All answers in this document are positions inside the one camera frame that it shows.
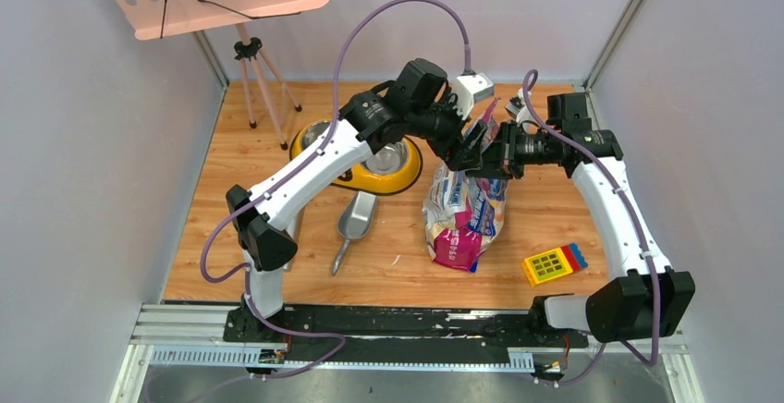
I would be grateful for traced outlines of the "cat food bag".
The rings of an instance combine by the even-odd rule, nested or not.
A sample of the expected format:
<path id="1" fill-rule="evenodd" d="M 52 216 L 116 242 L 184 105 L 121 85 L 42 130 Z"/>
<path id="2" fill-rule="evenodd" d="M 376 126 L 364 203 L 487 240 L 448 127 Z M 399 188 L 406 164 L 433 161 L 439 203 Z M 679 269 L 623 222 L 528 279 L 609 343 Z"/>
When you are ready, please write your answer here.
<path id="1" fill-rule="evenodd" d="M 424 239 L 433 263 L 474 273 L 505 221 L 508 182 L 471 177 L 442 163 L 423 201 Z"/>

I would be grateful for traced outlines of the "yellow double pet bowl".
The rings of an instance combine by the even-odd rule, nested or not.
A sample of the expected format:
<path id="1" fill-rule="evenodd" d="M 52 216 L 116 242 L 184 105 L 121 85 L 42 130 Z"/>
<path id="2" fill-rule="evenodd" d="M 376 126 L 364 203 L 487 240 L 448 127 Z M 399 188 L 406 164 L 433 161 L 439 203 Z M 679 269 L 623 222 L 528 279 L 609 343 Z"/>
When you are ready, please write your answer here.
<path id="1" fill-rule="evenodd" d="M 403 138 L 386 144 L 378 151 L 357 139 L 357 131 L 348 122 L 338 122 L 331 136 L 327 135 L 330 122 L 322 120 L 312 123 L 296 136 L 289 151 L 294 165 L 309 161 L 296 181 L 317 176 L 336 178 L 335 187 L 365 191 L 374 195 L 389 196 L 412 187 L 423 171 L 423 156 L 419 147 L 410 139 Z"/>

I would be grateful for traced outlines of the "silver metal scoop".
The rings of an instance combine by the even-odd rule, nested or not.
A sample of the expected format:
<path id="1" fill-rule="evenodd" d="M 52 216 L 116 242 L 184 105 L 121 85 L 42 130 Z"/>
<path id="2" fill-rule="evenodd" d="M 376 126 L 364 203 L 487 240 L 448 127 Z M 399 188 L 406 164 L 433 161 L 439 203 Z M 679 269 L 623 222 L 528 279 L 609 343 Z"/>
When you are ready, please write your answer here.
<path id="1" fill-rule="evenodd" d="M 358 191 L 337 222 L 337 231 L 344 239 L 331 267 L 331 275 L 336 276 L 345 261 L 349 245 L 362 239 L 369 231 L 377 204 L 377 196 Z"/>

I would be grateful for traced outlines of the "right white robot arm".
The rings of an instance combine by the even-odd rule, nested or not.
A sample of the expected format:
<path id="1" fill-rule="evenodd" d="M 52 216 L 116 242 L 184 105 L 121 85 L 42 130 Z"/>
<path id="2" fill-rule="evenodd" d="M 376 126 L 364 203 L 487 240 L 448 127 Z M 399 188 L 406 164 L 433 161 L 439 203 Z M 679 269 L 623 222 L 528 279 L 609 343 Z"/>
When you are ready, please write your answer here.
<path id="1" fill-rule="evenodd" d="M 510 99 L 512 120 L 483 153 L 484 177 L 520 178 L 530 165 L 558 165 L 582 195 L 606 256 L 608 282 L 593 294 L 539 296 L 528 332 L 551 345 L 565 330 L 603 343 L 673 336 L 695 293 L 687 271 L 675 270 L 649 231 L 631 191 L 615 134 L 596 129 L 581 93 L 547 98 L 547 118 L 529 95 Z"/>

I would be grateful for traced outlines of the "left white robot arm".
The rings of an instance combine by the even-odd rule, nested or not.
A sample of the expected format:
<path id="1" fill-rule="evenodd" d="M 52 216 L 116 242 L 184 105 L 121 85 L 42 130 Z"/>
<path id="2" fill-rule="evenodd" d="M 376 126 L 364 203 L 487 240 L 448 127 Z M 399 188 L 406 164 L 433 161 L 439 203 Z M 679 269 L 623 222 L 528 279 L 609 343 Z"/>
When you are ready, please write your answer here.
<path id="1" fill-rule="evenodd" d="M 298 244 L 289 223 L 336 178 L 407 136 L 425 140 L 452 171 L 482 164 L 484 129 L 463 132 L 473 107 L 492 97 L 494 83 L 472 71 L 447 80 L 438 65 L 416 58 L 396 79 L 350 97 L 314 143 L 265 181 L 227 193 L 229 219 L 246 259 L 243 301 L 248 329 L 276 339 L 283 329 L 282 279 Z"/>

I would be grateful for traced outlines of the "yellow toy block calculator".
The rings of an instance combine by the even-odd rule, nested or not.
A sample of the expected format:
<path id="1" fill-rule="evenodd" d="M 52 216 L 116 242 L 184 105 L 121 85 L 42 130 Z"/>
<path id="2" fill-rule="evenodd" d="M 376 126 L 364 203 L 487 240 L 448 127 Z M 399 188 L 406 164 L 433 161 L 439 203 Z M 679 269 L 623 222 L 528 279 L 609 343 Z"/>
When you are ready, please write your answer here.
<path id="1" fill-rule="evenodd" d="M 585 270 L 588 263 L 575 243 L 526 257 L 521 269 L 532 287 Z"/>

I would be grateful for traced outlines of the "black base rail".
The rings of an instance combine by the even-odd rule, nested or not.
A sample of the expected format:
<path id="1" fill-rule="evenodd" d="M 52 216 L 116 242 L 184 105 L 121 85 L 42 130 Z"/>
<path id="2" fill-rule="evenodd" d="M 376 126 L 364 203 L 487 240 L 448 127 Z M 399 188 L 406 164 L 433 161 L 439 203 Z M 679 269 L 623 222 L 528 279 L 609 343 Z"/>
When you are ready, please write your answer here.
<path id="1" fill-rule="evenodd" d="M 575 330 L 545 328 L 542 318 L 527 311 L 330 305 L 287 305 L 266 323 L 241 305 L 228 313 L 223 339 L 282 344 L 287 353 L 311 346 L 322 356 L 336 346 L 336 335 L 346 338 L 344 347 L 365 341 L 383 347 L 411 340 L 430 346 L 471 340 L 491 347 L 552 348 L 561 353 L 589 344 Z"/>

